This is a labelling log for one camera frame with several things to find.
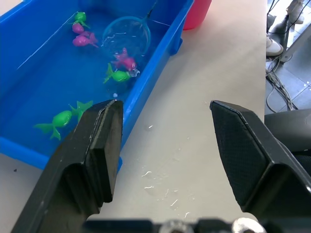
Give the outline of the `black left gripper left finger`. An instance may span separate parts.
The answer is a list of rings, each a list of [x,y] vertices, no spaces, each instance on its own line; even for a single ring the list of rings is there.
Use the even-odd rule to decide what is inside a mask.
[[[119,167],[123,103],[86,110],[44,168],[12,231],[80,233],[112,201]]]

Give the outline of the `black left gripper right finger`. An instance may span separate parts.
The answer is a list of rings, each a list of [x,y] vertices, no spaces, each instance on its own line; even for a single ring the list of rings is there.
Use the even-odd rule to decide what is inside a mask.
[[[220,158],[241,210],[272,233],[311,230],[311,156],[294,155],[251,110],[210,103]]]

